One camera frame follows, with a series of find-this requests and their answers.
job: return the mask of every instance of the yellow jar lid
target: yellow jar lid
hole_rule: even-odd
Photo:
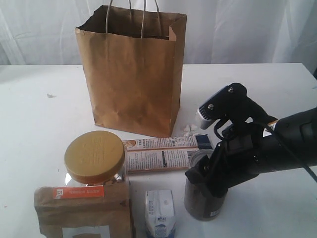
[[[76,138],[65,152],[69,175],[84,184],[98,184],[111,179],[123,166],[121,139],[107,131],[92,131]]]

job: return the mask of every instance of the screw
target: screw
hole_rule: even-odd
[[[209,110],[213,110],[213,104],[209,104],[209,105],[208,105],[208,109],[209,109]]]

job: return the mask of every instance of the white backdrop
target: white backdrop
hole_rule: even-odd
[[[0,64],[80,64],[74,27],[108,0],[0,0]],[[128,6],[128,0],[114,0]],[[158,0],[188,14],[184,63],[317,67],[317,0]],[[141,9],[143,0],[132,0]],[[155,11],[154,0],[147,10]]]

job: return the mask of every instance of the brown paper package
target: brown paper package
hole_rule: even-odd
[[[180,107],[187,16],[98,8],[76,28],[95,124],[169,137]]]
[[[109,226],[111,238],[134,237],[131,203],[125,183],[105,185],[105,196],[98,198],[54,199],[53,187],[42,187],[34,194],[40,232],[47,238],[63,238],[62,228]],[[97,238],[80,234],[76,238]]]

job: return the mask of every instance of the small white carton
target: small white carton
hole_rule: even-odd
[[[174,238],[175,209],[171,190],[146,191],[145,227],[148,238]]]

